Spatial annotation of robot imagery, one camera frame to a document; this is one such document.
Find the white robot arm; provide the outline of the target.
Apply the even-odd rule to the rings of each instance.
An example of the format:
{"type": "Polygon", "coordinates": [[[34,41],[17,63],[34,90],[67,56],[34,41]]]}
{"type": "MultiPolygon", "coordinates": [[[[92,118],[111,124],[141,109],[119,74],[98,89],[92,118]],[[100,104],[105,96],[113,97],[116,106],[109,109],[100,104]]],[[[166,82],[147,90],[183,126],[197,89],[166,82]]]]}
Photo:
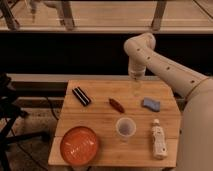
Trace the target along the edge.
{"type": "Polygon", "coordinates": [[[175,171],[213,171],[213,78],[156,53],[155,45],[152,33],[125,41],[128,74],[141,79],[149,69],[187,101],[175,171]]]}

